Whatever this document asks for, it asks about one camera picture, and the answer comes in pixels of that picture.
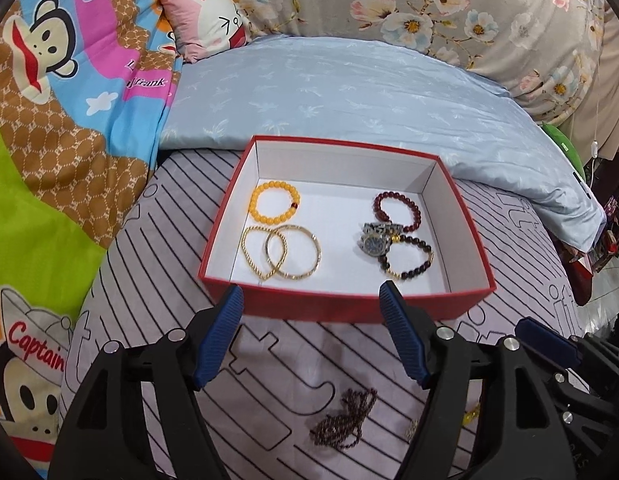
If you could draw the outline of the light blue quilt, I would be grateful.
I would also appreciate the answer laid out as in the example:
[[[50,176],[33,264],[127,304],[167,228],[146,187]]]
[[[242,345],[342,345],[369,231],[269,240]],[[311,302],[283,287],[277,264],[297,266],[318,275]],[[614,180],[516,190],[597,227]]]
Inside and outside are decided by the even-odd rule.
[[[588,252],[605,212],[506,89],[379,41],[262,38],[183,66],[164,150],[241,150],[256,134],[365,142],[439,156],[458,179],[518,194]]]

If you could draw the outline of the silver wrist watch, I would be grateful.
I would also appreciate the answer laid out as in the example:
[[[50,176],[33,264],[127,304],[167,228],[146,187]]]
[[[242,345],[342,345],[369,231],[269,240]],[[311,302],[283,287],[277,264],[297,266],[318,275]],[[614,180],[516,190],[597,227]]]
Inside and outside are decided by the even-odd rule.
[[[400,237],[404,233],[401,224],[391,222],[365,223],[361,230],[358,247],[372,258],[386,255],[390,250],[390,244],[395,236]]]

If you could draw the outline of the green plastic object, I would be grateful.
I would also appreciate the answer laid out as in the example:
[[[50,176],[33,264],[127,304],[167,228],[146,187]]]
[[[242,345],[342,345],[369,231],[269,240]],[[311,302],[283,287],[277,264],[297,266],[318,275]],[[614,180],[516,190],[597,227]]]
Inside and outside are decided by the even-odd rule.
[[[582,177],[585,178],[585,171],[583,167],[583,163],[581,158],[579,157],[579,153],[576,151],[576,148],[569,140],[569,138],[556,126],[547,124],[544,122],[541,125],[541,129],[544,130],[544,133],[549,136],[549,138],[555,142],[556,146],[562,151],[564,156],[571,162],[572,166],[576,170],[576,172]]]

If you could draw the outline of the beige curtain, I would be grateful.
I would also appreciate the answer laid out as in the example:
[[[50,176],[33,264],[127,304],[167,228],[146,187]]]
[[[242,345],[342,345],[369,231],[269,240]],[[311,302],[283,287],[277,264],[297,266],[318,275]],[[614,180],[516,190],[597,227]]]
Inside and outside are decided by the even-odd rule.
[[[605,6],[605,24],[596,79],[576,112],[561,125],[583,164],[598,143],[598,157],[613,159],[619,152],[619,19]]]

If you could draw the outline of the colourful monkey cartoon blanket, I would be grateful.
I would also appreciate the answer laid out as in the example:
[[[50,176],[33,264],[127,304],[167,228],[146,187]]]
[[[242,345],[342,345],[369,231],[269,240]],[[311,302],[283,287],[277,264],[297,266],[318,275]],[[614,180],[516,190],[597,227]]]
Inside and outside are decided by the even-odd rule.
[[[79,311],[181,66],[158,0],[0,0],[0,425],[37,479]]]

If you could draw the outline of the pink rabbit pillow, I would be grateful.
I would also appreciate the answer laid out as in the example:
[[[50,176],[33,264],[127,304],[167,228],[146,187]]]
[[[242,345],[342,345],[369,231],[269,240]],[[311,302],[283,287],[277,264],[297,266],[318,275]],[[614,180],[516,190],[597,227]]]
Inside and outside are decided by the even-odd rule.
[[[160,5],[187,63],[251,41],[250,22],[233,0],[160,0]]]

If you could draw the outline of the grey floral bedding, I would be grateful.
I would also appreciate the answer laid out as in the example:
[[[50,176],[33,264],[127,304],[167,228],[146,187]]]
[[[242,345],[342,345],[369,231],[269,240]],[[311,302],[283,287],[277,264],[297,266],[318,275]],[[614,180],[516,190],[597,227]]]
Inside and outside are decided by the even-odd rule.
[[[605,0],[234,0],[260,34],[379,40],[505,87],[561,124],[619,86]]]

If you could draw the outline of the red cardboard box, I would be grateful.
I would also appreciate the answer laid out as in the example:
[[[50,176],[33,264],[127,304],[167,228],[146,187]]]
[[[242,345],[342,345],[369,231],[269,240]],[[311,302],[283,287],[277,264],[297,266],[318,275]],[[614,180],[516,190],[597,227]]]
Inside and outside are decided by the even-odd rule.
[[[384,256],[358,247],[369,222],[404,227]],[[458,318],[496,288],[437,156],[291,136],[248,142],[198,275],[214,298],[241,286],[249,315],[311,322],[379,322],[379,289],[390,280],[436,320]]]

